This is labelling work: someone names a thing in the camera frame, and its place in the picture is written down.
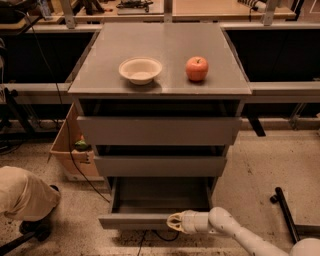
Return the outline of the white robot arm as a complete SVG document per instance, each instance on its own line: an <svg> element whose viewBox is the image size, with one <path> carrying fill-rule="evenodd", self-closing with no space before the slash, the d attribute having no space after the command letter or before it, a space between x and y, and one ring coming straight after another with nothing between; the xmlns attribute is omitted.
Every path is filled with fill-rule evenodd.
<svg viewBox="0 0 320 256"><path fill-rule="evenodd" d="M209 233L230 237L250 256L320 256L319 239L300 240L287 253L240 225L221 207L214 207L209 212L186 210L174 213L166 223L169 228L185 234Z"/></svg>

